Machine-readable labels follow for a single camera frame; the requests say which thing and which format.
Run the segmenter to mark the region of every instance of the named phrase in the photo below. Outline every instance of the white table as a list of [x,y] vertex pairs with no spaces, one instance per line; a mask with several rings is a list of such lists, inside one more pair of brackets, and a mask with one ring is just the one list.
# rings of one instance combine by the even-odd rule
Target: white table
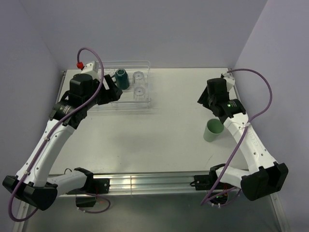
[[[93,173],[207,171],[225,163],[236,142],[225,130],[203,139],[212,112],[197,103],[207,80],[227,69],[152,69],[152,108],[147,114],[88,113],[56,159],[51,174],[83,167]],[[68,70],[62,94],[79,70]],[[236,98],[235,90],[230,98]],[[231,162],[247,169],[239,151]]]

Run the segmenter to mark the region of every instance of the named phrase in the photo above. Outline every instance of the gray floor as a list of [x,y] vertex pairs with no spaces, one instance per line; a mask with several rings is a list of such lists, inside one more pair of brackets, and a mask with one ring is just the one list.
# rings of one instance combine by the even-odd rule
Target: gray floor
[[[269,196],[254,202],[244,196],[222,209],[199,206],[204,193],[113,196],[112,207],[93,215],[76,210],[74,198],[59,198],[37,212],[23,232],[277,232],[280,231]],[[91,209],[100,209],[98,203]]]

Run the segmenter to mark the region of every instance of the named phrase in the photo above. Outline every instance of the light green plastic cup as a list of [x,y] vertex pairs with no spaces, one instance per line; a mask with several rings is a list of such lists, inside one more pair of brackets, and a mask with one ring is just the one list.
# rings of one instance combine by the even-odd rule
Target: light green plastic cup
[[207,122],[204,131],[204,139],[207,142],[214,141],[224,130],[224,125],[218,119],[211,119]]

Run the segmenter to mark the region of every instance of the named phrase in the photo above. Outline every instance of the wall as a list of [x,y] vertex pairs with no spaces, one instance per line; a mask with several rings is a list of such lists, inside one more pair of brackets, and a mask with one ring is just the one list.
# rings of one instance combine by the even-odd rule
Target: wall
[[[56,100],[60,71],[17,0],[0,7],[0,180],[15,175],[41,137]],[[0,228],[12,231],[10,194],[0,187]],[[17,213],[19,201],[15,200]]]
[[67,69],[75,68],[72,60],[82,46],[94,48],[105,61],[231,67],[267,0],[20,1],[60,67]]
[[[289,168],[280,192],[292,231],[309,231],[308,57],[309,1],[268,0],[235,68],[252,68],[270,81],[274,100],[254,126],[271,154]],[[250,115],[266,106],[268,90],[257,76],[237,73]]]

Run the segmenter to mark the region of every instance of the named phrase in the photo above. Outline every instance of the red connector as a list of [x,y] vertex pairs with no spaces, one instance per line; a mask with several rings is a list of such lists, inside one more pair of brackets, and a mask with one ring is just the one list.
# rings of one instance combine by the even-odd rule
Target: red connector
[[77,68],[79,68],[80,70],[83,70],[83,68],[84,68],[84,64],[83,64],[82,62],[78,62],[78,63],[76,64],[76,66],[77,66]]

